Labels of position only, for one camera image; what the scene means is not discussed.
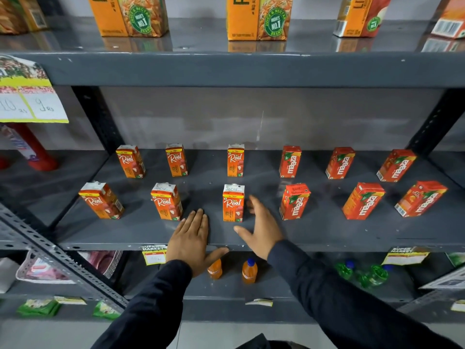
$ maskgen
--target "dark jacket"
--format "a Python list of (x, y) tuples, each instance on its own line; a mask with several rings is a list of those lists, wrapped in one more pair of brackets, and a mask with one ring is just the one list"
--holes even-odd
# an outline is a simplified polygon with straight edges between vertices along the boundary
[[(311, 259), (287, 240), (273, 247), (268, 263), (286, 280), (305, 311), (339, 349), (460, 348), (345, 281), (336, 271)], [(178, 260), (168, 262), (129, 302), (92, 349), (132, 348), (143, 346), (145, 340), (152, 348), (167, 347), (178, 331), (182, 299), (191, 278), (188, 264)], [(263, 344), (263, 336), (258, 339), (255, 346), (241, 348), (272, 348)]]

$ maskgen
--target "maaza juice box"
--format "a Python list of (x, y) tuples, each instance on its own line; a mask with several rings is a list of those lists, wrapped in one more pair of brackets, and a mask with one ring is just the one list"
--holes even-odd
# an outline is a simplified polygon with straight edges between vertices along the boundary
[(375, 209), (384, 193), (380, 184), (359, 182), (342, 207), (342, 211), (347, 219), (365, 220)]
[(279, 206), (279, 214), (283, 220), (299, 219), (304, 212), (310, 194), (306, 184), (287, 185)]
[(223, 220), (241, 222), (244, 215), (246, 187), (238, 184), (225, 184), (223, 190)]
[(465, 37), (465, 0), (441, 0), (434, 13), (431, 34), (447, 38)]
[(437, 181), (418, 181), (395, 208), (403, 217), (422, 215), (447, 191), (447, 187)]
[(182, 205), (176, 185), (167, 182), (156, 183), (150, 194), (161, 219), (171, 221), (181, 219)]
[(284, 146), (279, 166), (279, 175), (282, 178), (295, 178), (301, 154), (299, 146)]
[(326, 168), (328, 179), (343, 179), (349, 171), (355, 157), (355, 151), (351, 147), (336, 147)]
[(376, 176), (383, 182), (398, 182), (416, 158), (410, 149), (393, 149)]
[(142, 179), (145, 176), (145, 166), (137, 146), (121, 145), (116, 154), (127, 178)]
[(228, 176), (240, 177), (244, 175), (243, 144), (230, 144), (228, 146)]
[(103, 37), (161, 37), (168, 31), (165, 0), (89, 0)]
[(391, 0), (342, 0), (334, 35), (374, 37)]
[(171, 175), (186, 176), (187, 162), (184, 154), (184, 147), (181, 143), (171, 143), (166, 145), (166, 158), (168, 158), (168, 164), (170, 165)]
[(226, 0), (228, 40), (287, 40), (293, 0)]
[(99, 218), (119, 219), (124, 212), (124, 207), (105, 182), (87, 182), (78, 194)]

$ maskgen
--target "right hand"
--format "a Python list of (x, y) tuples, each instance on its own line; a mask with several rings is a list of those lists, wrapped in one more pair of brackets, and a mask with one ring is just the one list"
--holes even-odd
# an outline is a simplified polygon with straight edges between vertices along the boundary
[(250, 195), (247, 206), (250, 213), (255, 214), (253, 234), (239, 225), (234, 227), (234, 231), (258, 257), (267, 260), (273, 246), (284, 236), (270, 211), (257, 197)]

